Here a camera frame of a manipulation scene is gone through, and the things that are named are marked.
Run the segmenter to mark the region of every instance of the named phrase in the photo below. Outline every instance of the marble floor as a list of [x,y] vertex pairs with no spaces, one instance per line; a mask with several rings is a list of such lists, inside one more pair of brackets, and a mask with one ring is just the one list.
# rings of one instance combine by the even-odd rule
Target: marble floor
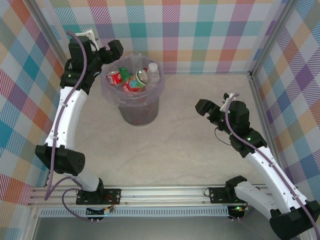
[[[246,75],[168,74],[159,114],[146,126],[126,123],[117,107],[93,84],[82,108],[75,150],[105,185],[224,184],[242,175],[262,184],[259,174],[231,146],[218,141],[215,126],[195,109],[199,99],[222,105],[225,92],[238,92],[250,110],[251,126],[262,127]],[[217,135],[228,141],[220,131]],[[54,176],[54,182],[61,177]]]

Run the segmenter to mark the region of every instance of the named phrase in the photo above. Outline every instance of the clear plastic bin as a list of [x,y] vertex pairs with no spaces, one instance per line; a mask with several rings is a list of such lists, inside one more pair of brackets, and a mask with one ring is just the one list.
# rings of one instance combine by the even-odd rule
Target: clear plastic bin
[[[101,74],[102,95],[109,103],[117,106],[123,119],[134,126],[144,126],[151,123],[159,112],[159,98],[165,89],[165,74],[162,66],[147,56],[142,57],[143,67],[147,68],[149,63],[156,63],[159,69],[160,80],[153,87],[143,92],[124,92],[122,87],[111,86],[106,79],[106,71]],[[130,73],[133,64],[128,57],[114,62],[118,68],[126,68]]]

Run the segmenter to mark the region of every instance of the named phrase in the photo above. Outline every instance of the white bottle cap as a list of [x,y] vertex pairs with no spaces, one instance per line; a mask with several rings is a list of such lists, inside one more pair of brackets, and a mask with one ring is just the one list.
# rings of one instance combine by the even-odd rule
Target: white bottle cap
[[149,63],[148,70],[151,72],[156,72],[158,70],[158,64],[154,62]]

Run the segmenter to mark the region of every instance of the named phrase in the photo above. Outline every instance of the white floor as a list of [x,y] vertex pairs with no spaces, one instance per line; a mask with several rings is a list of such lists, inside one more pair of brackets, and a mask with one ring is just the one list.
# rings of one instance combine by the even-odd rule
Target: white floor
[[[169,74],[158,117],[141,127],[126,123],[106,102],[97,79],[80,114],[75,150],[105,185],[224,184],[238,175],[262,184],[238,152],[215,138],[216,126],[196,112],[199,99],[222,105],[225,92],[240,93],[251,126],[262,133],[246,75]],[[217,135],[228,141],[227,134]],[[54,182],[60,178],[55,174]]]

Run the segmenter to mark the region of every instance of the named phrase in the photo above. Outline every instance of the vent grille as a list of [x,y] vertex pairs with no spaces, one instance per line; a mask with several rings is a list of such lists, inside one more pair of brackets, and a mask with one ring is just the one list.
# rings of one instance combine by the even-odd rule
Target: vent grille
[[[74,207],[71,210],[86,217],[86,208]],[[115,207],[108,217],[227,217],[229,216],[227,206],[206,207]],[[40,212],[41,218],[73,217],[65,208],[51,207],[43,208]]]

